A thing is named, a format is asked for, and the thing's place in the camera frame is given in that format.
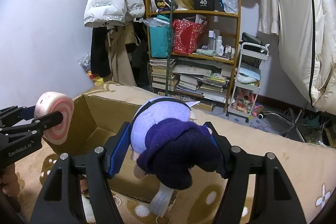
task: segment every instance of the white rolling cart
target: white rolling cart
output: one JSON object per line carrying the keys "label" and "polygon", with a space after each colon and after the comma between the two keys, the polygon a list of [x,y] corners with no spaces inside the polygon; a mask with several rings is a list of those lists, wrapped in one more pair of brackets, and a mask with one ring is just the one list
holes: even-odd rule
{"label": "white rolling cart", "polygon": [[[246,49],[246,46],[253,46],[253,47],[256,47],[256,48],[260,48],[264,52],[260,53],[260,52],[250,51],[250,50]],[[255,58],[258,58],[258,59],[261,60],[261,64],[259,66],[259,69],[261,70],[261,75],[260,75],[261,77],[260,77],[260,81],[259,81],[259,86],[248,85],[248,84],[243,84],[243,83],[238,82],[238,77],[237,76],[238,76],[238,73],[240,71],[242,58],[243,58],[244,55],[245,56],[250,56],[250,57],[255,57]],[[257,100],[257,97],[258,97],[258,94],[259,94],[259,91],[260,91],[260,87],[261,87],[261,83],[263,81],[268,56],[269,56],[269,50],[265,46],[261,46],[261,45],[253,44],[253,43],[248,43],[248,42],[244,42],[241,45],[239,65],[238,65],[237,75],[236,75],[236,79],[235,79],[235,87],[233,89],[232,97],[231,97],[230,104],[229,104],[227,112],[226,112],[226,116],[229,116],[230,113],[236,114],[236,115],[245,117],[246,118],[246,123],[249,122],[249,118],[252,116],[252,112],[253,112],[254,107],[255,107],[255,102]],[[242,112],[242,111],[239,111],[239,110],[236,110],[236,109],[232,108],[232,103],[234,102],[234,95],[235,95],[237,87],[245,89],[245,90],[250,90],[251,93],[255,94],[254,100],[252,102],[252,107],[251,107],[251,110],[250,110],[249,113],[245,113],[245,112]]]}

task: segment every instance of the silver bolt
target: silver bolt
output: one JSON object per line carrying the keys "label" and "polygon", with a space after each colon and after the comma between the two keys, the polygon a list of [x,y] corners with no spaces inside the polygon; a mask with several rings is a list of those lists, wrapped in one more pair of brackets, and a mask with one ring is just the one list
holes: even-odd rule
{"label": "silver bolt", "polygon": [[68,157],[69,157],[69,155],[67,153],[63,153],[63,154],[61,154],[60,159],[61,160],[66,160]]}
{"label": "silver bolt", "polygon": [[269,158],[270,160],[273,160],[273,159],[275,159],[275,155],[273,154],[273,153],[267,153],[266,154],[266,156],[267,156],[267,158]]}
{"label": "silver bolt", "polygon": [[94,151],[95,151],[97,154],[100,154],[100,153],[102,153],[102,152],[104,151],[104,148],[101,147],[101,146],[98,146],[98,147],[96,147],[96,148],[94,149]]}
{"label": "silver bolt", "polygon": [[238,147],[238,146],[233,146],[233,147],[231,147],[231,151],[232,151],[233,153],[239,153],[239,152],[241,151],[241,149],[240,149],[240,147]]}

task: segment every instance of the red patterned bag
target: red patterned bag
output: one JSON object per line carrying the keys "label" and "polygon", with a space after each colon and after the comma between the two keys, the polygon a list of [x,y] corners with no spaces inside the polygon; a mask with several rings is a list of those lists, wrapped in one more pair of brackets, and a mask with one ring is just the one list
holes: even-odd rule
{"label": "red patterned bag", "polygon": [[204,24],[194,23],[187,20],[175,19],[174,27],[174,52],[192,54],[201,44],[206,30]]}

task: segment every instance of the baseboard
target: baseboard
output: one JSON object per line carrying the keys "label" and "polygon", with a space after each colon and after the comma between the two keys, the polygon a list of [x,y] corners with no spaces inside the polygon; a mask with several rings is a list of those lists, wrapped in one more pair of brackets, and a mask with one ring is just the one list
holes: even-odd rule
{"label": "baseboard", "polygon": [[[295,106],[283,101],[279,101],[277,99],[273,99],[273,98],[269,98],[269,97],[265,97],[265,96],[261,96],[258,95],[257,98],[257,103],[262,104],[264,106],[269,106],[269,107],[273,107],[282,111],[287,110],[288,108],[293,109],[294,113],[299,113],[301,107],[299,106]],[[310,111],[310,110],[305,110],[306,114],[314,114],[314,112]]]}

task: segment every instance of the dark purple plush clothing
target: dark purple plush clothing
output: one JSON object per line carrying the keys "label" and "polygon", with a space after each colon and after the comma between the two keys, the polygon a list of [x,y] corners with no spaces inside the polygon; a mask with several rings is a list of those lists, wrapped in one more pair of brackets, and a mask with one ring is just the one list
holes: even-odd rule
{"label": "dark purple plush clothing", "polygon": [[189,169],[192,166],[213,172],[221,160],[207,127],[194,122],[163,120],[149,129],[145,145],[146,150],[139,156],[137,164],[173,189],[183,190],[191,186]]}

